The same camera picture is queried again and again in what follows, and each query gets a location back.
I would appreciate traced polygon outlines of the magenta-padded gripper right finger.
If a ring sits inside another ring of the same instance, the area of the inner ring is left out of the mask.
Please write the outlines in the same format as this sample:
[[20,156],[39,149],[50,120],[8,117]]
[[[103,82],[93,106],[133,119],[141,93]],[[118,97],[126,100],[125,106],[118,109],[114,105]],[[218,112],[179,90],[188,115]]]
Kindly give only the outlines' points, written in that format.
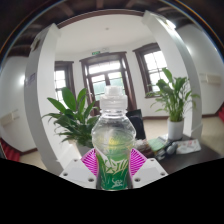
[[132,149],[129,160],[128,188],[146,186],[167,175],[167,172],[155,158],[147,159],[137,149]]

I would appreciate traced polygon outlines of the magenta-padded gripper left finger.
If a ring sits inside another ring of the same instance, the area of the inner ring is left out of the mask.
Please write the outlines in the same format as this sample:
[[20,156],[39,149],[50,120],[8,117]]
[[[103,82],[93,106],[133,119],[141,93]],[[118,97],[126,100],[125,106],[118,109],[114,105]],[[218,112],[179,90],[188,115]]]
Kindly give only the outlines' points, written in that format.
[[98,163],[95,150],[89,150],[81,159],[73,159],[62,171],[60,177],[78,186],[95,189],[98,178]]

